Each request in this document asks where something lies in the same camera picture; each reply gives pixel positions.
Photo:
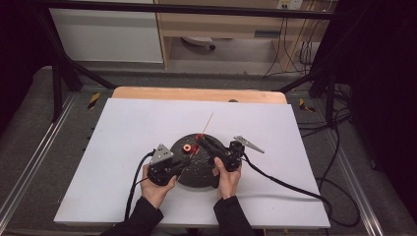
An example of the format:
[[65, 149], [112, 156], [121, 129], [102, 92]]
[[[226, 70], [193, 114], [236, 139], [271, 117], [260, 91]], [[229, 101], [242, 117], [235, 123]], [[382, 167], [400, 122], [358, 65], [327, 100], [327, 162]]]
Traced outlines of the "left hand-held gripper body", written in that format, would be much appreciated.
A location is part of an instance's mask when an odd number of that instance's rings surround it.
[[153, 184], [166, 186], [174, 174], [174, 168], [180, 165], [180, 160], [174, 159], [174, 153], [165, 145], [159, 144], [149, 163], [148, 177]]

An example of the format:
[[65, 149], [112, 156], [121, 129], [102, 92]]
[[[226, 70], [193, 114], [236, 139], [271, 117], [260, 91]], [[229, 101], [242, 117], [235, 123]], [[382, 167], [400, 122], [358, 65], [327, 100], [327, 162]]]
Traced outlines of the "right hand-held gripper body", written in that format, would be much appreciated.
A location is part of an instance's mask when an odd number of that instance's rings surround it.
[[245, 139], [243, 136], [235, 136], [233, 141], [229, 143], [228, 154], [220, 154], [220, 159], [222, 160], [227, 171], [235, 171], [241, 165], [241, 158], [245, 154], [245, 148], [251, 148], [260, 153], [265, 151]]

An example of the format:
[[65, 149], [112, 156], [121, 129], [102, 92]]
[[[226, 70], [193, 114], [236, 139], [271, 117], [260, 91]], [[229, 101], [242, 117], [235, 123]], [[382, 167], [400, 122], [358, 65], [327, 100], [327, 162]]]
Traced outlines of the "round black plate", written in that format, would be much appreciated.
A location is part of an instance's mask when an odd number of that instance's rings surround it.
[[184, 145], [193, 146], [196, 143], [195, 136], [196, 134], [190, 134], [179, 139], [170, 149], [174, 153], [174, 161], [191, 160], [190, 165], [180, 175], [179, 182], [194, 189], [215, 188], [218, 178], [212, 174], [213, 165], [209, 164], [209, 153], [200, 147], [198, 152], [190, 157], [190, 154], [183, 150]]

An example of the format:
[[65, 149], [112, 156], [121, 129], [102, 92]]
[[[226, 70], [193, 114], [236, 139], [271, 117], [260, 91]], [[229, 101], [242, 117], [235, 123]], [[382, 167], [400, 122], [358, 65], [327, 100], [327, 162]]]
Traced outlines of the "thin wooden skewer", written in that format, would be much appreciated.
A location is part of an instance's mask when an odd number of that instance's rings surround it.
[[[208, 118], [208, 120], [207, 120], [207, 122], [205, 124], [205, 127], [203, 128], [203, 130], [200, 133], [197, 133], [196, 134], [195, 140], [199, 136], [205, 136], [206, 135], [206, 129], [207, 129], [208, 125], [209, 125], [209, 122], [210, 122], [211, 118], [212, 118], [212, 114]], [[190, 154], [190, 157], [192, 157], [194, 154], [196, 154], [198, 152], [199, 148], [200, 147], [198, 146], [197, 142], [193, 146], [191, 146], [191, 145], [184, 145], [183, 146], [183, 150], [186, 153], [189, 153]]]

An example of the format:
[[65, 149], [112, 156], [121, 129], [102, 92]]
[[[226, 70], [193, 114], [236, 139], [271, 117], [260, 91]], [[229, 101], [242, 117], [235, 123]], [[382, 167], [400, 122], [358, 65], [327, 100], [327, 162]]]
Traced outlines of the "person's left hand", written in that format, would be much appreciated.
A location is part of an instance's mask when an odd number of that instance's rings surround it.
[[143, 167], [143, 181], [140, 183], [142, 197], [154, 208], [159, 209], [167, 193], [175, 187], [176, 177], [173, 176], [166, 186], [158, 186], [148, 179], [149, 165]]

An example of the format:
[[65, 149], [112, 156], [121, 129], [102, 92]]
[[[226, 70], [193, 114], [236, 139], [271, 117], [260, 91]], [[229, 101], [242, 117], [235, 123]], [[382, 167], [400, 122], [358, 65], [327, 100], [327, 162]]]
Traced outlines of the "person's right hand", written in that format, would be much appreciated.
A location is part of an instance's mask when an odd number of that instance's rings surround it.
[[217, 198], [229, 199], [234, 197], [237, 192], [239, 180], [241, 178], [241, 167], [238, 167], [235, 171], [229, 172], [226, 170], [222, 160], [219, 157], [214, 159], [215, 168], [212, 170], [212, 174], [219, 178], [217, 187]]

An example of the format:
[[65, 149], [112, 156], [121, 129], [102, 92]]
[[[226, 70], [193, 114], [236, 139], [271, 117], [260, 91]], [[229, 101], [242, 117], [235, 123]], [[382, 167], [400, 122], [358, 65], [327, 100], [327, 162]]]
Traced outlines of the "white table board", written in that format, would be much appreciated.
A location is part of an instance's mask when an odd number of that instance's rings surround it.
[[327, 228], [324, 204], [292, 107], [288, 104], [152, 99], [107, 100], [54, 220], [66, 225], [111, 225], [123, 219], [141, 159], [159, 144], [172, 147], [200, 133], [247, 148], [237, 190], [255, 228]]

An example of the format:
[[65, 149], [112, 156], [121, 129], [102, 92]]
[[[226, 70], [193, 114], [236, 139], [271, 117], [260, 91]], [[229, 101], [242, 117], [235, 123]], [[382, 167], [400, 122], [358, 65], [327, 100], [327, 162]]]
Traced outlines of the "wooden table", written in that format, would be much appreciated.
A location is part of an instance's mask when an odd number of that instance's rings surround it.
[[224, 102], [237, 100], [238, 102], [274, 104], [287, 103], [285, 95], [281, 92], [252, 89], [119, 87], [114, 90], [112, 97]]

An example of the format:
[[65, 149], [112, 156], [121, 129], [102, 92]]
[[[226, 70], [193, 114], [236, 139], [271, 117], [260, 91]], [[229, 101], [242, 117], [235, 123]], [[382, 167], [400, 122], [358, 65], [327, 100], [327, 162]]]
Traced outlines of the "yellow black tape mark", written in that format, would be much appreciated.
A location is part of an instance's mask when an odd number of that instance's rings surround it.
[[303, 98], [299, 98], [299, 108], [301, 110], [306, 110], [309, 112], [316, 112], [316, 109], [314, 107], [309, 107], [305, 104], [305, 101]]

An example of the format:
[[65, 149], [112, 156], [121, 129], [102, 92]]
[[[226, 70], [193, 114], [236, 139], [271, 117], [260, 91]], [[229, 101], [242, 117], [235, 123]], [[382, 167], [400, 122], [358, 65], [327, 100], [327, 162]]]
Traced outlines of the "white power strip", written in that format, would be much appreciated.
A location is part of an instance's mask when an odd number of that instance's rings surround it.
[[183, 37], [183, 40], [194, 45], [207, 47], [209, 50], [215, 50], [215, 45], [210, 37]]

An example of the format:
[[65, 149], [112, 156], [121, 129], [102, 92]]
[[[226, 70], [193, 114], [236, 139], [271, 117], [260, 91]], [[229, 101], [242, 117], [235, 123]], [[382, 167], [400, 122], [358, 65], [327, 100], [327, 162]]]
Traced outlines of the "light wooden desk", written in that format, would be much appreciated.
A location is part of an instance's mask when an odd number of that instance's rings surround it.
[[[278, 0], [154, 0], [156, 4], [277, 9]], [[299, 10], [319, 12], [329, 6], [321, 0], [303, 0]], [[295, 68], [296, 52], [302, 45], [320, 42], [327, 20], [257, 18], [219, 15], [156, 15], [163, 37], [211, 37], [266, 39], [278, 53], [281, 70]]]

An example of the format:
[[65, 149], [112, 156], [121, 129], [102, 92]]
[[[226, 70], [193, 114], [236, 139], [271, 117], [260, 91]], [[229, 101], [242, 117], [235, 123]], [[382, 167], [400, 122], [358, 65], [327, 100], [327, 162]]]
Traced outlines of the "white cabinet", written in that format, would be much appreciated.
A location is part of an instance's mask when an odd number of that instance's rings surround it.
[[155, 13], [51, 9], [66, 53], [76, 61], [163, 61]]

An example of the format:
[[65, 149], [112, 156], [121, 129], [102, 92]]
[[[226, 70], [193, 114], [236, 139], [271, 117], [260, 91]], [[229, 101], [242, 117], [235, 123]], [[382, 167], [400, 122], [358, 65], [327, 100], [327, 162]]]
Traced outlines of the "aluminium floor rail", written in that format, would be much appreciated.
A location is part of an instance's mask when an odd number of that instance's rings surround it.
[[338, 148], [337, 161], [340, 171], [345, 179], [348, 189], [356, 201], [362, 222], [368, 232], [369, 236], [384, 236], [383, 228], [376, 217], [371, 204], [362, 188], [358, 177], [356, 176], [352, 166], [350, 165], [347, 155], [341, 144], [337, 143], [337, 136], [335, 130], [327, 130], [328, 138], [332, 145]]
[[57, 120], [52, 122], [49, 126], [46, 134], [43, 136], [40, 144], [37, 146], [35, 152], [31, 156], [29, 163], [18, 179], [13, 190], [9, 194], [5, 203], [0, 207], [0, 234], [6, 229], [20, 201], [26, 193], [35, 173], [37, 172], [37, 169], [40, 167], [56, 136], [65, 123], [68, 114], [73, 107], [74, 101], [78, 98], [78, 96], [79, 94], [77, 92], [71, 92], [68, 95], [64, 102], [62, 113], [58, 116]]

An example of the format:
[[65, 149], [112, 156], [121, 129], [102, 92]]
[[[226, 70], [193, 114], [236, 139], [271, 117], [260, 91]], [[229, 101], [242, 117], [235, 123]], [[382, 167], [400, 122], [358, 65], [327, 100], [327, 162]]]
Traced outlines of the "black metal frame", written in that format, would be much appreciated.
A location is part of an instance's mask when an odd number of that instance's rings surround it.
[[196, 5], [172, 5], [172, 4], [147, 4], [147, 3], [123, 3], [123, 2], [97, 2], [74, 0], [34, 0], [30, 3], [36, 21], [46, 35], [49, 45], [52, 47], [51, 56], [53, 64], [53, 91], [54, 91], [54, 117], [56, 120], [62, 112], [61, 79], [72, 91], [80, 91], [83, 85], [77, 76], [77, 72], [104, 86], [107, 89], [116, 89], [117, 86], [106, 81], [84, 66], [75, 62], [67, 55], [58, 38], [58, 33], [46, 20], [45, 14], [49, 9], [65, 10], [93, 10], [113, 12], [140, 12], [163, 14], [192, 14], [192, 15], [219, 15], [257, 18], [282, 18], [282, 19], [312, 19], [312, 20], [340, 20], [347, 18], [346, 14], [332, 12], [294, 11], [294, 10], [268, 10], [260, 8], [196, 6]]

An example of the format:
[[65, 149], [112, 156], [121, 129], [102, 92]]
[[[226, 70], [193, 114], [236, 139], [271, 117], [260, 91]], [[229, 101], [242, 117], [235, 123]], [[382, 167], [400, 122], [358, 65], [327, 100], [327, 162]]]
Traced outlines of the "white wall socket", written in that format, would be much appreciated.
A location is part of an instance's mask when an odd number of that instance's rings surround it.
[[282, 10], [299, 10], [302, 3], [303, 0], [278, 0], [276, 8]]

